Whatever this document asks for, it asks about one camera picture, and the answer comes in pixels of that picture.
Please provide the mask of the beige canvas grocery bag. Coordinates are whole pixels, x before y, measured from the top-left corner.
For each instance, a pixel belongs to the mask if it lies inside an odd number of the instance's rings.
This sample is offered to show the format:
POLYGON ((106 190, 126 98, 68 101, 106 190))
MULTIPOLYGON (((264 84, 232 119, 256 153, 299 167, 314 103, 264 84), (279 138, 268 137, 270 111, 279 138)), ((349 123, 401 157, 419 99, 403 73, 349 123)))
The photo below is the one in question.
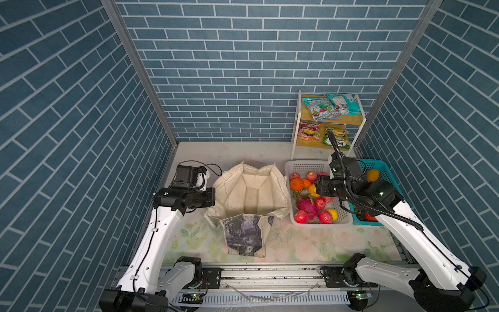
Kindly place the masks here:
POLYGON ((205 219, 221 227, 227 253, 266 257, 266 241, 275 220, 291 210, 287 177, 275 164, 256 168, 242 162, 214 182, 215 204, 205 219))

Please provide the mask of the pink dragon fruit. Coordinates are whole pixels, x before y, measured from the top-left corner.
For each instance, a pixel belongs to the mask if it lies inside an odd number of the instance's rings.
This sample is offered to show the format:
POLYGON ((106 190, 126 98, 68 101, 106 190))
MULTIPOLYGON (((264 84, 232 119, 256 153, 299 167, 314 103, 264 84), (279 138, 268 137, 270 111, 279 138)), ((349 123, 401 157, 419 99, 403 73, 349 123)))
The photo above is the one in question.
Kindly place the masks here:
POLYGON ((307 221, 315 220, 318 216, 318 208, 310 198, 300 198, 297 201, 297 209, 307 214, 307 221))

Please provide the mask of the yellow orange fruit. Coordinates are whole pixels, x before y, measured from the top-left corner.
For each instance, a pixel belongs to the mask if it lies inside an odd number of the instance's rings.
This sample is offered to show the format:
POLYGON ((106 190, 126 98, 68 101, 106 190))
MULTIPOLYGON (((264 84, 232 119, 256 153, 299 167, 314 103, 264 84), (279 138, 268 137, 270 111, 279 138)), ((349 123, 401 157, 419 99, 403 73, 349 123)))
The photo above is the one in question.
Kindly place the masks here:
POLYGON ((317 198, 319 197, 320 195, 317 193, 317 188, 315 186, 315 184, 311 184, 308 188, 308 191, 309 191, 309 195, 314 197, 314 198, 317 198))

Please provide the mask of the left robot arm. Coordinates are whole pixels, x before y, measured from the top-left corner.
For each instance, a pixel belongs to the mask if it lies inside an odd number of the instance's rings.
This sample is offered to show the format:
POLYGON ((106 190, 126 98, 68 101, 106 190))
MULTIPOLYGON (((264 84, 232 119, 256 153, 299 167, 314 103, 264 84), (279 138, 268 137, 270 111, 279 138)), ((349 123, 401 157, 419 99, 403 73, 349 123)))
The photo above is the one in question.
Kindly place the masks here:
POLYGON ((198 257, 180 257, 164 276, 160 272, 167 245, 182 218, 215 204, 215 189, 207 185, 209 170, 202 162, 180 164, 170 186, 155 193, 146 232, 116 287, 102 293, 102 311, 177 311, 172 300, 178 293, 188 285, 201 285, 198 257))

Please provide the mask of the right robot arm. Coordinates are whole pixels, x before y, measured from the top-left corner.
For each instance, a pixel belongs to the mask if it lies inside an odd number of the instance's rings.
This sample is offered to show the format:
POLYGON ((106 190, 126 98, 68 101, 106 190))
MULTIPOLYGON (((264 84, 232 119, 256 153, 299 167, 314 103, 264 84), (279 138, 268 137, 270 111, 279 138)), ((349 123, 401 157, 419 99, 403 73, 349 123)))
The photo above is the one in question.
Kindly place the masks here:
POLYGON ((335 152, 330 174, 314 185, 321 196, 338 198, 369 213, 386 227, 413 256, 419 269, 377 263, 355 253, 343 266, 348 285, 374 283, 405 294, 425 311, 472 311, 475 291, 487 278, 479 267, 468 266, 440 242, 413 213, 401 192, 390 182, 367 180, 355 158, 335 152))

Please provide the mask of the large orange fruit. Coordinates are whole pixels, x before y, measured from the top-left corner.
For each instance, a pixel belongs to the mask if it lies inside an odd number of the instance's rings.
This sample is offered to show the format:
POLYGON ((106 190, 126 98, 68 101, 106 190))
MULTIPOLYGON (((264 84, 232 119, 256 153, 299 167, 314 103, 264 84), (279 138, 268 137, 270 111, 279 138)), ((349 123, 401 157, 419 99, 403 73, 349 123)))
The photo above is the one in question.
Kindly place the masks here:
POLYGON ((289 182, 290 189, 295 192, 300 192, 305 188, 305 183, 303 179, 294 178, 289 182))

